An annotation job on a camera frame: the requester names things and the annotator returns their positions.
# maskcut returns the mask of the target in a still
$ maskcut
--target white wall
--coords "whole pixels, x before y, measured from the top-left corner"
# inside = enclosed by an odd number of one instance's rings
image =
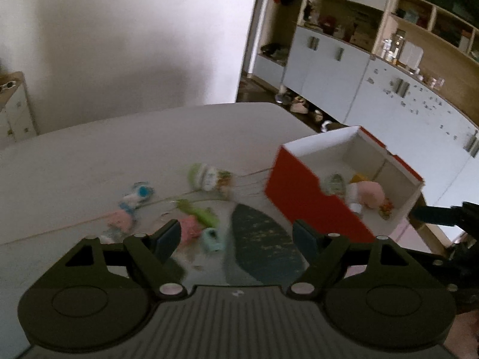
[[[0,0],[0,60],[41,133],[234,102],[255,0]]]

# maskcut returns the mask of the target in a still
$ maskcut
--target white table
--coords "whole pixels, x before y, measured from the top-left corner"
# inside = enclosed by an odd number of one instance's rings
[[[190,192],[194,162],[244,176],[235,200],[288,227],[258,193],[261,171],[281,144],[312,134],[276,105],[239,103],[97,121],[0,151],[0,359],[28,348],[16,316],[23,292],[82,237],[105,230],[102,217],[133,183],[156,191],[157,204],[140,211],[140,231],[168,209],[162,200]]]

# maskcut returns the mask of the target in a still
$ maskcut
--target red box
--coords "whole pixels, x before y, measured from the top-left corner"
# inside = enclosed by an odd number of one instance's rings
[[[360,219],[337,196],[325,195],[320,179],[339,173],[349,182],[355,173],[378,182],[395,208],[389,220],[364,208]],[[418,199],[423,179],[392,156],[362,127],[348,127],[282,145],[265,193],[290,221],[306,221],[317,231],[346,235],[353,242],[372,242],[390,235]]]

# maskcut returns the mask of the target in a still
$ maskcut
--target pink toy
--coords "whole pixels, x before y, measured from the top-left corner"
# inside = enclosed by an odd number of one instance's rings
[[[133,227],[133,216],[123,209],[119,209],[108,216],[107,224],[110,227],[118,228],[128,234]]]
[[[361,205],[371,209],[377,209],[386,199],[382,186],[377,182],[362,181],[357,182],[357,197]]]
[[[202,229],[195,216],[191,215],[178,220],[181,225],[181,243],[200,237]]]

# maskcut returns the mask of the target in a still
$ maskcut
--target ribbed gray panel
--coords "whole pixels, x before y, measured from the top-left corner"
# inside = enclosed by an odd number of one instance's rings
[[[441,346],[384,353],[337,333],[313,302],[277,287],[199,287],[167,302],[136,336],[96,353],[69,355],[33,347],[24,359],[452,359]]]

